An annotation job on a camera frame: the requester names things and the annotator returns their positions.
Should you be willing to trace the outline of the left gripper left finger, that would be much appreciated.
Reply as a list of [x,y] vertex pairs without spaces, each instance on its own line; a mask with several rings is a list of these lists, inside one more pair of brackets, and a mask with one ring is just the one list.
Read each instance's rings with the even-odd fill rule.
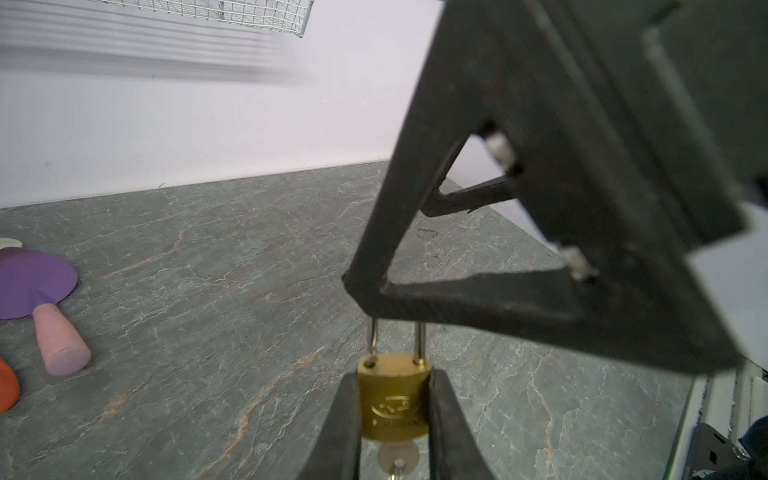
[[362,415],[356,373],[343,376],[315,445],[298,479],[358,479]]

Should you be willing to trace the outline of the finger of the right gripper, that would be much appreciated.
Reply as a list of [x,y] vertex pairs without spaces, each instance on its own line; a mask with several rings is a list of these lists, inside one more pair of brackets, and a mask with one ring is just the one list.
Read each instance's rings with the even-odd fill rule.
[[[347,292],[375,318],[454,324],[688,374],[742,354],[689,257],[745,231],[704,97],[745,54],[746,1],[448,1]],[[556,270],[397,284],[418,213],[516,199]]]

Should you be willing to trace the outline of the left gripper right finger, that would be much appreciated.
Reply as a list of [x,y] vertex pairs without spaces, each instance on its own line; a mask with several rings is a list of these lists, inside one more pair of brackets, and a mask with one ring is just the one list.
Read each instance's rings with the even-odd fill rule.
[[495,479],[441,369],[430,375],[428,422],[430,479]]

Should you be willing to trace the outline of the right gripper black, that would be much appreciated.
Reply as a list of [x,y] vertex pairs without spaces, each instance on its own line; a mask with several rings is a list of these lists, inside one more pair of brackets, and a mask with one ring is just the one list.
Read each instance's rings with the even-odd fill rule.
[[646,1],[648,169],[687,246],[744,230],[767,195],[767,4]]

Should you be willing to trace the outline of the small silver key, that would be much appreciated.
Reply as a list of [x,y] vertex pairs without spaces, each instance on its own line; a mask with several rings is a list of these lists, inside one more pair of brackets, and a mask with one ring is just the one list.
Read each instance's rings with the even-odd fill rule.
[[412,440],[385,442],[378,450],[379,468],[389,480],[404,479],[416,469],[419,460],[419,448]]

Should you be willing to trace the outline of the brass padlock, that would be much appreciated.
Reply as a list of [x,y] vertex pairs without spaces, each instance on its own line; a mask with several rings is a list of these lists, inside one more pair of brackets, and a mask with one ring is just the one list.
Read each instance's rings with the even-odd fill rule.
[[376,442],[401,442],[428,433],[426,325],[414,326],[411,353],[378,351],[379,320],[370,322],[369,349],[358,364],[362,437]]

